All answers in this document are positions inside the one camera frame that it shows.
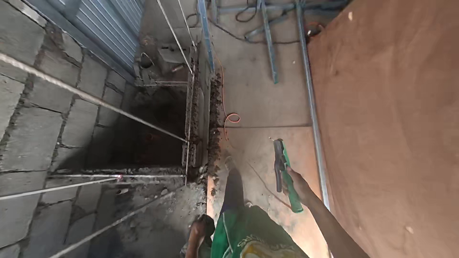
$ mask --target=welding electrode holder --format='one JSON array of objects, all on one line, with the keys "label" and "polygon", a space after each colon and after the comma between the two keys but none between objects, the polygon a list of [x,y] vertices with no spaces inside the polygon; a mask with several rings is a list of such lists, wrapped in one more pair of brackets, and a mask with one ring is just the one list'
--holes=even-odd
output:
[{"label": "welding electrode holder", "polygon": [[274,172],[276,174],[276,190],[277,192],[282,191],[282,180],[287,184],[289,192],[288,198],[290,200],[291,210],[294,213],[300,213],[303,211],[303,207],[300,202],[300,197],[297,191],[293,187],[293,179],[287,173],[287,166],[290,166],[290,160],[287,155],[287,150],[284,146],[282,139],[274,140]]}]

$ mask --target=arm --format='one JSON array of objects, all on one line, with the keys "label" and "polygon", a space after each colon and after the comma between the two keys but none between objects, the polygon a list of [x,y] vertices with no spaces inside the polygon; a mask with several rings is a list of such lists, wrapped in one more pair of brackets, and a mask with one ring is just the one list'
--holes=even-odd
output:
[{"label": "arm", "polygon": [[322,200],[314,194],[304,178],[290,167],[287,168],[287,172],[293,179],[293,186],[301,203],[311,211],[333,257],[369,258],[368,254],[341,227]]},{"label": "arm", "polygon": [[188,248],[186,249],[185,258],[197,258],[198,250],[204,241],[205,223],[203,221],[195,221],[191,225],[190,237],[188,238]]}]

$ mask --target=green garment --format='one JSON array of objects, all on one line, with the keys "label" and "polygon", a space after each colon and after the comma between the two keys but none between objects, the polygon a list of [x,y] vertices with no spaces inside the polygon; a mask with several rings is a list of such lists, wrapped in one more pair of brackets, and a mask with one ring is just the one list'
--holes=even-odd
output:
[{"label": "green garment", "polygon": [[258,206],[220,215],[211,258],[307,258],[290,235]]}]

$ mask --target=corrugated metal sheet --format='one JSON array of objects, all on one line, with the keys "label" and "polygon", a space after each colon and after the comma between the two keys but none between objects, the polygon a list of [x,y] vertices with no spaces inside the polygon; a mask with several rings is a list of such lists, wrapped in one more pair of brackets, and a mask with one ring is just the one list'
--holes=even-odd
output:
[{"label": "corrugated metal sheet", "polygon": [[107,54],[133,70],[143,0],[48,0]]}]

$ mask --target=person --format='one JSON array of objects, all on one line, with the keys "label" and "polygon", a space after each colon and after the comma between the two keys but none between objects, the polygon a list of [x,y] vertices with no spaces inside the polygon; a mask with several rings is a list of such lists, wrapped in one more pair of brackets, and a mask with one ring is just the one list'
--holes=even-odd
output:
[{"label": "person", "polygon": [[[307,258],[307,254],[300,249],[290,235],[264,210],[259,206],[247,207],[244,205],[241,175],[231,157],[226,158],[225,167],[229,174],[222,209],[211,242],[210,257]],[[287,167],[287,172],[293,179],[293,185],[301,203],[308,207],[313,215],[333,257],[368,258],[367,253],[341,227],[304,178],[290,167]],[[283,187],[283,191],[288,194],[286,186]],[[198,219],[192,224],[185,258],[198,257],[198,250],[204,239],[210,240],[208,228],[209,223],[206,223],[206,219]]]}]

